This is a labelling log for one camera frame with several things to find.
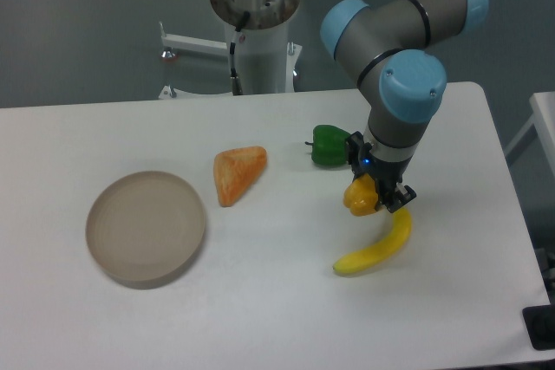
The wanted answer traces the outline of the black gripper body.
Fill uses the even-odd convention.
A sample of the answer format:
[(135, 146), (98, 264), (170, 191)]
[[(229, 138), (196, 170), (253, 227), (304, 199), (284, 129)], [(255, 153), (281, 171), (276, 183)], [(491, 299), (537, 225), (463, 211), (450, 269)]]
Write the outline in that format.
[(363, 144), (359, 152), (360, 166), (363, 174), (368, 174), (375, 181), (378, 203), (383, 204), (383, 198), (389, 191), (402, 185), (402, 175), (408, 167), (410, 159), (401, 162), (382, 161), (370, 153), (370, 144)]

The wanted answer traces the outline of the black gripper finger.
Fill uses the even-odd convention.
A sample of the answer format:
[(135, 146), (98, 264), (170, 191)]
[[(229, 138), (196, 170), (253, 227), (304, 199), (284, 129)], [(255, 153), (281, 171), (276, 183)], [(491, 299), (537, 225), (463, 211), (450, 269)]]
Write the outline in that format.
[(356, 131), (347, 137), (344, 141), (344, 150), (346, 162), (354, 176), (363, 175), (363, 169), (360, 166), (359, 152), (363, 146), (363, 136)]
[(417, 197), (416, 192), (408, 185), (398, 185), (383, 198), (383, 205), (389, 213), (395, 213)]

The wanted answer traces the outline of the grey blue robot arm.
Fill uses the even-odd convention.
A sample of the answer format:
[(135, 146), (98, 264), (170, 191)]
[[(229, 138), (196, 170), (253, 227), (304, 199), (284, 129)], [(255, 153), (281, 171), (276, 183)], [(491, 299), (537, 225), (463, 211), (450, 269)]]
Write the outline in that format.
[[(283, 92), (285, 34), (300, 0), (210, 2), (225, 25), (232, 92)], [(345, 158), (356, 178), (373, 179), (377, 208), (398, 211), (415, 197), (402, 176), (447, 85), (428, 46), (474, 29), (488, 8), (489, 0), (393, 0), (379, 8), (343, 0), (324, 17), (324, 47), (370, 105)]]

